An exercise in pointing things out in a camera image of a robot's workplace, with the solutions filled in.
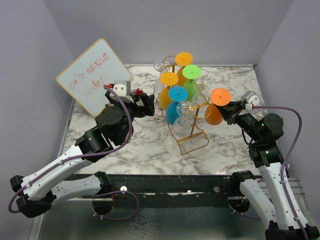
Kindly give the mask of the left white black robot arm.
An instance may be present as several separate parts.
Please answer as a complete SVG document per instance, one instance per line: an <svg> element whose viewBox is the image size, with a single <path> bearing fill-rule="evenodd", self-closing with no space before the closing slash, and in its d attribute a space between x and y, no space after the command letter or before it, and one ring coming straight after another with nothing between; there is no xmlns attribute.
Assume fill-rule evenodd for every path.
<svg viewBox="0 0 320 240"><path fill-rule="evenodd" d="M132 100L126 102L115 89L106 90L111 104L95 118L95 127L47 166L10 179L14 191L8 204L10 213L34 218L61 201L83 196L103 198L112 193L114 187L106 173L99 171L78 180L69 177L128 144L134 133L133 120L155 114L155 96L137 89L129 94Z"/></svg>

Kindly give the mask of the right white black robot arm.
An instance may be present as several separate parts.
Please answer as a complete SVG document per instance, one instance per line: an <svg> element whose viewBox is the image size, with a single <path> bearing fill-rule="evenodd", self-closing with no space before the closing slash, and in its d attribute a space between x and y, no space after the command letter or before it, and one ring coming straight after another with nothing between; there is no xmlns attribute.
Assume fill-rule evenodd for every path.
<svg viewBox="0 0 320 240"><path fill-rule="evenodd" d="M269 195L261 190L250 171L233 173L229 189L234 195L248 199L264 225L267 240L317 240L320 232L309 224L299 208L285 170L288 158L282 155L277 143L284 134L284 121L275 113L268 113L260 120L249 112L242 113L256 108L246 101L218 106L229 125L238 125L252 139L248 145L249 156Z"/></svg>

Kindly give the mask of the clear wine glass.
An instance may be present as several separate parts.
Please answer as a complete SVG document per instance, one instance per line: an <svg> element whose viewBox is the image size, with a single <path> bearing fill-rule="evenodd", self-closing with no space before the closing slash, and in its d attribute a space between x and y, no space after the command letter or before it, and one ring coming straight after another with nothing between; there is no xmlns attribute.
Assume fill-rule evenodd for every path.
<svg viewBox="0 0 320 240"><path fill-rule="evenodd" d="M158 72L158 76L156 78L155 85L153 88L153 94L155 96L155 99L158 100L161 91L165 88L165 85L160 81L160 77L162 76L162 74L168 72L171 69L171 67L170 63L164 59L156 61L153 67Z"/></svg>

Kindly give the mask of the yellow goblet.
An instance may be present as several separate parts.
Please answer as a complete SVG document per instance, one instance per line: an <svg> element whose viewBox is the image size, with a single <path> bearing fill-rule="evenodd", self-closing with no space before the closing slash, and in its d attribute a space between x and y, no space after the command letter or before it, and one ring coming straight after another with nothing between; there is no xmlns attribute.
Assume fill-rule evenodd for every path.
<svg viewBox="0 0 320 240"><path fill-rule="evenodd" d="M159 94L158 103L161 109L166 110L168 105L173 101L169 97L169 90L171 89L171 87L174 87L178 83L179 77L174 72L165 72L160 76L159 79L165 87Z"/></svg>
<svg viewBox="0 0 320 240"><path fill-rule="evenodd" d="M178 82L177 85L183 87L188 80L183 76L183 69L193 62L193 56L189 52L181 52L175 56L175 63L181 68L177 71Z"/></svg>

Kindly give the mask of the orange cup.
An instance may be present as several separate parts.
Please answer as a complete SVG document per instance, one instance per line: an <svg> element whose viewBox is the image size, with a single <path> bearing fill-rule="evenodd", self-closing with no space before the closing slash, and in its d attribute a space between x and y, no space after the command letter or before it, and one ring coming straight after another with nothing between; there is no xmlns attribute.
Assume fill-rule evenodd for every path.
<svg viewBox="0 0 320 240"><path fill-rule="evenodd" d="M205 121L209 125L219 125L223 121L223 116L220 113L218 107L223 107L231 102L232 95L225 88L216 88L210 93L210 100L212 104L209 104L205 111Z"/></svg>

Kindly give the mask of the green goblet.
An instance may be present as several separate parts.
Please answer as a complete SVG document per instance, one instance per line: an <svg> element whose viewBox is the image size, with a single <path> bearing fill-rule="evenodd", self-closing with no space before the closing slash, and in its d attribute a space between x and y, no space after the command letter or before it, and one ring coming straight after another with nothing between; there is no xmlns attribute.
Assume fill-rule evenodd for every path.
<svg viewBox="0 0 320 240"><path fill-rule="evenodd" d="M201 68L194 64L187 65L183 68L182 75L187 79L187 81L183 85L188 93L186 101L191 102L193 96L199 92L194 80L200 77Z"/></svg>

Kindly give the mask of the blue goblet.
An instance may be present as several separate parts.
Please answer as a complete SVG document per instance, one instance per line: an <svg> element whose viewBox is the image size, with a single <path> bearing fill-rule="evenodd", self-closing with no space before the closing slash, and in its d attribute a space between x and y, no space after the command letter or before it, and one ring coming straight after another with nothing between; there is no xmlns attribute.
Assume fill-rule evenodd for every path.
<svg viewBox="0 0 320 240"><path fill-rule="evenodd" d="M165 120L168 124L173 125L175 120L180 117L177 106L187 99L188 91L182 86L174 86L168 91L168 96L172 102L166 108Z"/></svg>

